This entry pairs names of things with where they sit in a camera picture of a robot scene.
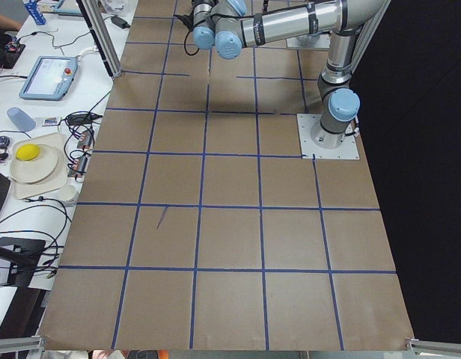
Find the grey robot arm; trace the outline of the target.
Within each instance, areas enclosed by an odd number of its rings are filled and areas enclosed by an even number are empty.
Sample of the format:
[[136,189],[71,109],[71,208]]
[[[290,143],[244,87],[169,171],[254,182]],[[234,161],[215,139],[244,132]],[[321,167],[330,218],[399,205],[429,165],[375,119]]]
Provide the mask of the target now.
[[199,49],[216,49],[224,59],[236,58],[244,48],[330,32],[326,65],[318,78],[323,113],[311,128],[311,139],[335,149],[357,118],[360,99],[349,81],[368,45],[366,36],[373,34],[387,6],[387,1],[307,1],[249,15],[243,1],[193,1],[192,12],[178,19]]

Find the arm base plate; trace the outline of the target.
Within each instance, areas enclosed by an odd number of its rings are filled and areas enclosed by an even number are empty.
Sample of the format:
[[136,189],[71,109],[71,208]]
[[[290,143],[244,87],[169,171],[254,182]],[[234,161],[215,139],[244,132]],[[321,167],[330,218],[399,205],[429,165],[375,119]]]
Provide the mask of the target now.
[[320,114],[297,114],[296,117],[303,159],[360,159],[350,123],[345,132],[334,135],[323,129]]

